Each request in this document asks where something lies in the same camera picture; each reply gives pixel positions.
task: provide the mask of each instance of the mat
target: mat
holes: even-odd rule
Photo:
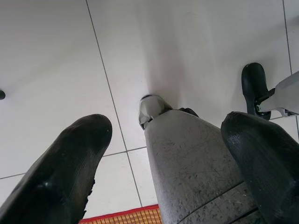
[[[162,224],[158,205],[82,219],[80,224]]]

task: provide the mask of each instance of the floor tile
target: floor tile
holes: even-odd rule
[[[0,177],[26,172],[78,118],[113,124],[107,153],[124,151],[84,0],[0,3]]]
[[[296,71],[299,71],[299,1],[284,1],[292,72],[295,73]]]
[[[296,117],[277,118],[271,120],[273,123],[280,125],[288,134],[299,143]]]
[[[139,99],[190,107],[220,126],[246,111],[241,71],[265,69],[268,88],[290,75],[281,0],[88,0],[128,149],[145,146]]]
[[[132,170],[138,187],[142,206],[157,204],[153,178],[150,172],[150,162],[146,148],[130,151]]]
[[[23,175],[18,175],[0,179],[0,206],[5,202],[22,177]]]
[[[126,153],[103,157],[88,197],[84,218],[139,208],[137,190]]]

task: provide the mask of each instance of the black caster wheel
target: black caster wheel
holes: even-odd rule
[[[247,113],[270,120],[271,112],[258,112],[256,109],[256,105],[261,103],[261,99],[265,100],[270,93],[262,65],[250,63],[243,68],[242,90],[247,104]]]
[[[4,98],[5,98],[5,92],[0,90],[0,99],[4,99]]]

